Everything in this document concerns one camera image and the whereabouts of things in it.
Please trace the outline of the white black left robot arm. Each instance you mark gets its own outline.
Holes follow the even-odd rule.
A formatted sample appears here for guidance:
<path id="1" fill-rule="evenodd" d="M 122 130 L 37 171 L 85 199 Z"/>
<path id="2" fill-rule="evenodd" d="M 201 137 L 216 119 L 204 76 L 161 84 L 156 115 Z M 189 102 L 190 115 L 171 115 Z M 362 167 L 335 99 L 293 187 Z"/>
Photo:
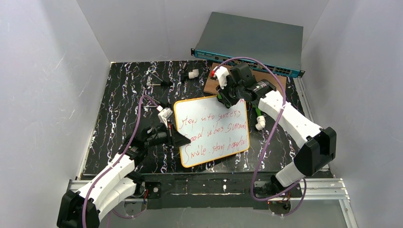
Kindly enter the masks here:
<path id="1" fill-rule="evenodd" d="M 112 161 L 89 183 L 62 197 L 57 218 L 59 228 L 97 228 L 101 220 L 121 201 L 133 196 L 144 183 L 135 168 L 157 145 L 178 148 L 191 142 L 174 124 L 160 124 L 127 136 Z"/>

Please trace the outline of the green black whiteboard eraser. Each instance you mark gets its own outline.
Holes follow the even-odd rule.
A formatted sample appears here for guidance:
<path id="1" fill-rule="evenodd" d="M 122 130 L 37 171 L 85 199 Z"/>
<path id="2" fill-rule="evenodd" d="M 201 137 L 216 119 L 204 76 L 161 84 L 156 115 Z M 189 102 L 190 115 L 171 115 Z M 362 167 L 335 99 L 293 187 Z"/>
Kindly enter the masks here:
<path id="1" fill-rule="evenodd" d="M 226 104 L 226 101 L 225 101 L 225 99 L 222 97 L 221 94 L 217 94 L 217 100 L 218 100 L 221 104 L 223 104 L 223 105 Z"/>

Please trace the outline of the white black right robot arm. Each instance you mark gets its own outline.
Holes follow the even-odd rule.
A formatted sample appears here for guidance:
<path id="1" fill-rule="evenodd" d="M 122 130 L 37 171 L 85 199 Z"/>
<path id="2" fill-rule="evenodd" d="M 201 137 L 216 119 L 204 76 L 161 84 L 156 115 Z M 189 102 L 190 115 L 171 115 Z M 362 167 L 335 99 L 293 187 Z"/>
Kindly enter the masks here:
<path id="1" fill-rule="evenodd" d="M 297 143 L 299 152 L 293 161 L 271 176 L 262 187 L 253 186 L 254 195 L 279 194 L 304 177 L 311 177 L 336 157 L 336 132 L 307 119 L 284 100 L 267 79 L 257 80 L 248 64 L 230 69 L 218 66 L 211 72 L 217 79 L 217 99 L 227 108 L 244 100 L 272 117 Z"/>

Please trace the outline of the white pipe elbow fitting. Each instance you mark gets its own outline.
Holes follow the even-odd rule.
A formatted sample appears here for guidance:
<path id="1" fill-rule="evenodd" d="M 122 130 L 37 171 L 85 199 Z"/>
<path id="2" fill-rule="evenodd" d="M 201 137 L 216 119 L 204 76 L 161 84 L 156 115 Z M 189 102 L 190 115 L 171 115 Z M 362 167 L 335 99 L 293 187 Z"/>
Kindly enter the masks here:
<path id="1" fill-rule="evenodd" d="M 257 131 L 261 131 L 265 128 L 266 126 L 266 120 L 265 117 L 260 115 L 257 117 L 257 123 L 255 124 L 255 128 L 257 129 Z"/>

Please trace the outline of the orange framed whiteboard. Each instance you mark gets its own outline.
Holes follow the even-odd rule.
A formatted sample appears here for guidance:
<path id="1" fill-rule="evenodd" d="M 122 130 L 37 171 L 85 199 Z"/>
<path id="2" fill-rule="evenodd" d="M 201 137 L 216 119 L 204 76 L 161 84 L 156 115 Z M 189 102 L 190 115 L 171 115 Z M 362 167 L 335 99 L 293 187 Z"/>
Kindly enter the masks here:
<path id="1" fill-rule="evenodd" d="M 175 102 L 176 127 L 190 143 L 179 148 L 183 167 L 190 168 L 250 147 L 247 107 L 244 100 L 226 108 L 216 96 Z"/>

